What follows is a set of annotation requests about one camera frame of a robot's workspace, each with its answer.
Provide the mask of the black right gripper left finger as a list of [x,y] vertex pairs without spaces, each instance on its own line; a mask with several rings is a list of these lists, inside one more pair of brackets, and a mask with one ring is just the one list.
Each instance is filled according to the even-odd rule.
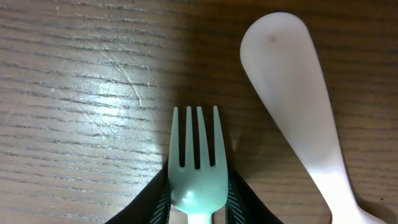
[[168,162],[139,194],[106,224],[168,224],[171,200]]

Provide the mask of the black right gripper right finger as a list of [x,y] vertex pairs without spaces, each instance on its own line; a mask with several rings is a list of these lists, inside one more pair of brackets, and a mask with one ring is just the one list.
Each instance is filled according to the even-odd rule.
[[283,224],[261,201],[245,180],[229,171],[226,224]]

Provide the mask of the pale green plastic fork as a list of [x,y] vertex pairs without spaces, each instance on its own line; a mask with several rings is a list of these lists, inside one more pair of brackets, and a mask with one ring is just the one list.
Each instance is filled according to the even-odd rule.
[[201,107],[197,107],[200,168],[195,168],[192,108],[187,107],[185,165],[180,165],[178,108],[174,108],[170,134],[168,178],[172,205],[187,214],[188,224],[211,224],[212,214],[228,198],[228,163],[218,107],[213,107],[215,165],[210,165],[208,141]]

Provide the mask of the white plastic spoon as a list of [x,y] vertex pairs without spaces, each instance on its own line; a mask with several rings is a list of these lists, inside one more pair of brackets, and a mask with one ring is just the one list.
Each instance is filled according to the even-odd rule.
[[240,46],[244,71],[331,211],[332,223],[382,220],[357,203],[310,33],[288,12],[261,17]]

